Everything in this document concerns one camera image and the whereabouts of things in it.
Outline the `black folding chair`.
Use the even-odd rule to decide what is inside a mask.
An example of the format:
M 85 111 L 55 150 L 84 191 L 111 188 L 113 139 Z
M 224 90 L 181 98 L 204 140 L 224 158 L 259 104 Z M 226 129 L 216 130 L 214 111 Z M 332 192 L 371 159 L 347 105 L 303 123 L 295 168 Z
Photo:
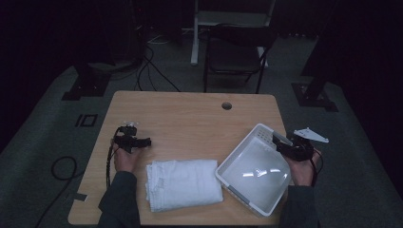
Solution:
M 255 93 L 259 93 L 270 48 L 278 35 L 270 26 L 217 24 L 207 33 L 203 68 L 203 91 L 208 74 L 245 75 L 248 82 L 258 74 Z

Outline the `black stand base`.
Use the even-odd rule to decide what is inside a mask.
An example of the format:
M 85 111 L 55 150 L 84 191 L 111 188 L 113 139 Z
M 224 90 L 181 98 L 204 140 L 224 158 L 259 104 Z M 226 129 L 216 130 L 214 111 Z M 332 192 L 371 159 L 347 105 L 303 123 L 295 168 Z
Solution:
M 67 91 L 63 101 L 79 101 L 82 97 L 103 97 L 111 74 L 91 67 L 87 63 L 75 64 L 78 76 L 70 91 Z
M 328 112 L 338 112 L 336 104 L 331 101 L 324 90 L 329 80 L 326 64 L 307 64 L 302 73 L 313 76 L 309 84 L 292 83 L 292 89 L 300 106 L 322 107 Z

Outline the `white plastic basket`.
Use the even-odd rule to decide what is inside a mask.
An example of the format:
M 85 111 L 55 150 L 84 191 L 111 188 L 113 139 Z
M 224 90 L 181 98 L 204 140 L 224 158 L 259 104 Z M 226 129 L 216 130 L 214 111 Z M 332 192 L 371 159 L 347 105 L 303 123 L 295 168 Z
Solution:
M 221 185 L 261 217 L 272 215 L 291 181 L 290 167 L 273 143 L 276 134 L 258 123 L 216 169 Z

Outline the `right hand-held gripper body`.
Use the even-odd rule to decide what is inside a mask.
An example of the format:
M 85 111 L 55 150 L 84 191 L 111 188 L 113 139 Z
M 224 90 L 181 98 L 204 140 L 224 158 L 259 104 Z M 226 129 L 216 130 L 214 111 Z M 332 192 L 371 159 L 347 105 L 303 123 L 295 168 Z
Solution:
M 310 160 L 314 155 L 314 147 L 311 141 L 327 143 L 328 138 L 325 138 L 314 130 L 306 127 L 300 130 L 294 130 L 287 137 L 293 142 L 293 145 L 287 145 L 287 147 L 280 152 L 285 157 L 292 159 L 297 162 Z

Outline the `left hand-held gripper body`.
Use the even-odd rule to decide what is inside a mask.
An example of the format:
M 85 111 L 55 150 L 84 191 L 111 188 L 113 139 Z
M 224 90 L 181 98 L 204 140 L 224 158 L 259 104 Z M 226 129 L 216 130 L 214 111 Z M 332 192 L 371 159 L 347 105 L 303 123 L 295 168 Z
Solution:
M 125 122 L 124 125 L 119 126 L 113 136 L 113 143 L 117 145 L 114 152 L 123 149 L 125 152 L 131 154 L 134 142 L 137 141 L 137 123 Z

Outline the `person's left hand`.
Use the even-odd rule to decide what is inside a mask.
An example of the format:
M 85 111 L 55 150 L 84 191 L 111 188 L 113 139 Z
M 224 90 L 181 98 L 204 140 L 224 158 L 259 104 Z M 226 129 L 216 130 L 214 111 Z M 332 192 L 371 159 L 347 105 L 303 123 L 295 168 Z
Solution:
M 134 152 L 126 152 L 119 146 L 113 148 L 114 155 L 114 165 L 117 172 L 129 172 L 134 174 L 137 168 L 138 160 L 140 159 L 140 151 L 135 150 Z

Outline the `white cloth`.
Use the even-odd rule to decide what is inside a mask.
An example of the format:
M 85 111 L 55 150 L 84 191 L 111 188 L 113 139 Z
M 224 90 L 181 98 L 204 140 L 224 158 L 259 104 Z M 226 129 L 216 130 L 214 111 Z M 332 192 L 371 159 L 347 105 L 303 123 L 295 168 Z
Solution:
M 153 213 L 223 201 L 215 160 L 153 161 L 146 166 L 146 200 Z

